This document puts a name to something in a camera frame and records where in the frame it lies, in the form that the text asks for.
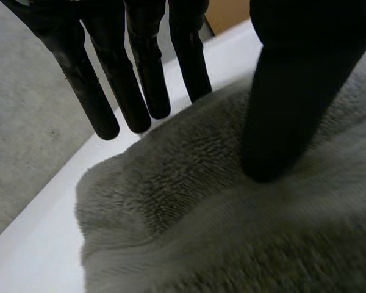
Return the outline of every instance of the towel fold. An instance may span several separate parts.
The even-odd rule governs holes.
[[[272,184],[240,166],[250,82],[83,176],[87,292],[366,292],[366,54],[309,151]]]

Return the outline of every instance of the white surface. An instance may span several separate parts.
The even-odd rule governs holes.
[[[205,44],[213,89],[253,70],[261,44],[250,21]],[[164,66],[172,114],[190,102],[177,60]],[[82,236],[74,216],[75,187],[85,171],[138,140],[117,111],[121,132],[109,142],[93,135],[0,235],[0,293],[84,292]]]

